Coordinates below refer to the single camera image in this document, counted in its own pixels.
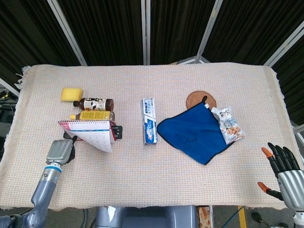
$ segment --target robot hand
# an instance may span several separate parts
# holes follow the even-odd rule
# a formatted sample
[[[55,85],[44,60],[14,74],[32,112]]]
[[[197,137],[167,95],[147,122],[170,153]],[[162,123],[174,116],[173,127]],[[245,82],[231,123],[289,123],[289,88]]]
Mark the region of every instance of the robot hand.
[[[281,192],[271,190],[262,182],[258,182],[258,185],[265,193],[284,201],[288,208],[295,211],[296,227],[304,228],[304,171],[300,169],[295,156],[288,148],[271,143],[268,143],[268,146],[273,154],[264,147],[262,151],[270,162]]]

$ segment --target bottle cap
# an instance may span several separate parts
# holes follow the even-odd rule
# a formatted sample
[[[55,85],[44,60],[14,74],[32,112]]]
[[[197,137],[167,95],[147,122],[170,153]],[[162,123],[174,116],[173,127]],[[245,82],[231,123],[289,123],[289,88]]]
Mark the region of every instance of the bottle cap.
[[[78,101],[73,101],[73,106],[78,107],[79,102]]]

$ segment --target spiral calendar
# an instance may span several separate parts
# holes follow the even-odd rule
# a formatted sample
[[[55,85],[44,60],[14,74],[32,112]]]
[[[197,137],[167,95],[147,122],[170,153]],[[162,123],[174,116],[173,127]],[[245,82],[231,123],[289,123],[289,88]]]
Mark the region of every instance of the spiral calendar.
[[[116,139],[110,121],[59,121],[58,123],[71,137],[76,135],[104,152],[112,152],[111,143]]]

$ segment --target bottle label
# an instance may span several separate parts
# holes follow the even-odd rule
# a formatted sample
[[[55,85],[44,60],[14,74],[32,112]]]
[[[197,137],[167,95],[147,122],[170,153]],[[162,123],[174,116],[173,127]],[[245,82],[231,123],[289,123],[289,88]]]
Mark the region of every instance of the bottle label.
[[[106,99],[101,98],[86,98],[84,101],[84,108],[85,110],[105,111],[105,101]]]

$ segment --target round coaster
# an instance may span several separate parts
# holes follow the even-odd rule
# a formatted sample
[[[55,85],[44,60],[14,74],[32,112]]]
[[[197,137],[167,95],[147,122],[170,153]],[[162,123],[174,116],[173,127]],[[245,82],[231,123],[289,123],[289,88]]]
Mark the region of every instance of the round coaster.
[[[217,102],[213,98],[213,96],[210,93],[207,93],[206,91],[194,91],[189,94],[186,100],[186,107],[187,109],[192,108],[193,106],[200,103],[204,96],[207,96],[207,100],[205,103],[209,104],[209,109],[211,110],[213,107],[217,106]]]

